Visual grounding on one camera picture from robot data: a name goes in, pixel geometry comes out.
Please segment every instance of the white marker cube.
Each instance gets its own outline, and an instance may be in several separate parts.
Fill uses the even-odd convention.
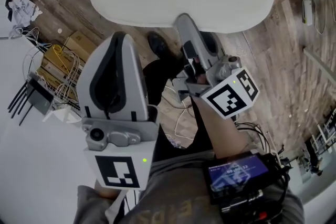
[[[259,89],[248,70],[239,68],[201,97],[222,118],[228,119],[253,106],[258,95]]]

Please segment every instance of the white cable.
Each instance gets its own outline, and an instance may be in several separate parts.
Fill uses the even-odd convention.
[[[302,12],[303,12],[303,19],[305,20],[306,19],[306,15],[304,13],[305,11],[305,7],[304,7],[304,2],[305,0],[302,0]],[[316,26],[316,16],[317,16],[317,8],[316,8],[316,2],[315,0],[311,0],[314,2],[314,6],[315,6],[315,16],[314,16],[314,27],[317,31],[317,33],[319,33],[320,35],[322,35],[324,33],[324,30],[325,30],[325,26],[327,24],[327,0],[324,0],[324,23],[323,23],[323,28],[322,28],[322,31],[320,32]],[[330,3],[331,3],[331,8],[332,8],[332,18],[333,18],[333,21],[334,23],[336,23],[336,19],[335,19],[335,12],[334,12],[334,4],[333,4],[333,1],[330,0]]]
[[[176,93],[176,91],[173,88],[169,87],[169,86],[165,86],[165,88],[170,89],[171,91],[173,91],[173,92]],[[187,110],[187,107],[186,107],[186,105],[185,105],[185,103],[183,101],[182,101],[182,104],[184,106],[184,109],[183,109],[182,113],[180,114],[180,116],[178,117],[178,119],[176,121],[175,129],[174,129],[174,135],[176,135],[177,137],[186,138],[186,139],[189,139],[189,140],[193,141],[194,140],[193,138],[189,138],[187,136],[182,136],[182,135],[176,134],[176,129],[177,129],[177,126],[179,124],[178,122],[180,121],[180,119],[181,119],[182,115],[184,114],[184,112]]]

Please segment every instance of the blue screen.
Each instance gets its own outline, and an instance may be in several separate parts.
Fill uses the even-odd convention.
[[[226,164],[208,168],[214,192],[223,190],[226,186],[243,188],[246,183],[256,176],[268,172],[267,167],[253,155]]]

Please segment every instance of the black pants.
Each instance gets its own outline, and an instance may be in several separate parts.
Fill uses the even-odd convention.
[[[314,148],[313,148],[313,146],[310,142],[310,139],[308,139],[306,141],[306,147],[307,147],[308,153],[310,155],[310,164],[311,164],[311,166],[316,167],[319,159],[317,158],[315,150],[314,150]]]
[[[161,102],[161,94],[169,78],[175,78],[183,69],[183,62],[165,63],[162,60],[151,62],[143,69],[148,91],[149,104],[158,105]],[[199,110],[192,100],[194,114],[198,130],[193,143],[185,150],[174,147],[167,139],[161,126],[157,137],[153,162],[162,161],[182,155],[212,150],[212,144],[205,129]]]

